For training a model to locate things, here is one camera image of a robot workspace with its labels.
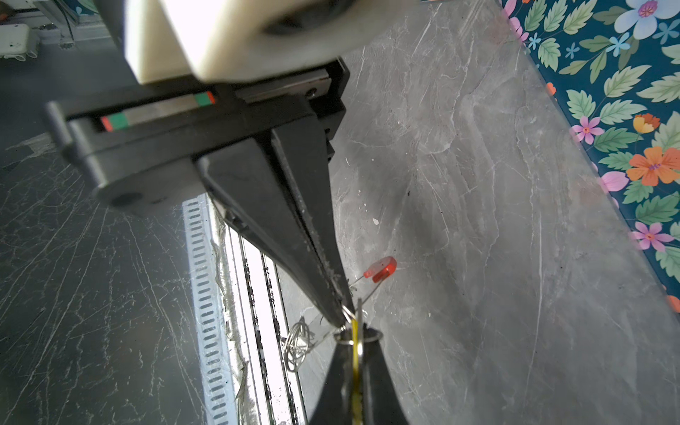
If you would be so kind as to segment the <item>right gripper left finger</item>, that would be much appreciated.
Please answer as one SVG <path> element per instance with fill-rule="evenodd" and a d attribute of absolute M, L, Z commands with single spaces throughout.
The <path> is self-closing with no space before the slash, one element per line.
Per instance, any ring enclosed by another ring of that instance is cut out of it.
<path fill-rule="evenodd" d="M 342 331 L 310 424 L 351 425 L 353 390 L 352 332 Z"/>

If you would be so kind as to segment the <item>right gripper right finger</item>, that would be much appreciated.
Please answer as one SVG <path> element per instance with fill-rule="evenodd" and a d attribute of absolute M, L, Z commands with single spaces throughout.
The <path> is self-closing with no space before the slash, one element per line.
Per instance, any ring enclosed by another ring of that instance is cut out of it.
<path fill-rule="evenodd" d="M 365 424 L 408 424 L 380 345 L 383 334 L 364 329 L 362 372 L 362 407 Z"/>

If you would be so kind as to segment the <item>keyring with coloured keys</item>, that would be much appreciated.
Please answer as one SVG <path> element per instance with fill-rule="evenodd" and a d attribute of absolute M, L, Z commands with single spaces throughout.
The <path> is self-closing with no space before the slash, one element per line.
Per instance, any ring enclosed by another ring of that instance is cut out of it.
<path fill-rule="evenodd" d="M 398 262 L 389 256 L 377 260 L 354 282 L 349 284 L 355 311 L 344 308 L 341 318 L 345 321 L 341 326 L 330 324 L 321 314 L 313 319 L 302 315 L 283 338 L 283 366 L 290 373 L 299 371 L 310 352 L 322 342 L 332 340 L 335 343 L 342 331 L 352 332 L 353 345 L 353 390 L 352 390 L 352 424 L 365 424 L 362 407 L 361 360 L 363 356 L 364 329 L 371 327 L 365 315 L 365 307 L 381 285 L 389 279 L 397 269 Z"/>

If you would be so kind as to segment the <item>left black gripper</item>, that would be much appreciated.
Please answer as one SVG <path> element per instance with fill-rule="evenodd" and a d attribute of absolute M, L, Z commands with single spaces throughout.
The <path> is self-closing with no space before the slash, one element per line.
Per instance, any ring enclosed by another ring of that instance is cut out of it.
<path fill-rule="evenodd" d="M 341 327 L 343 309 L 355 309 L 336 241 L 327 139 L 344 118 L 349 79 L 341 59 L 256 83 L 184 76 L 51 101 L 44 116 L 99 202 L 152 214 L 204 184 L 227 222 Z M 272 131 L 286 183 L 249 139 Z"/>

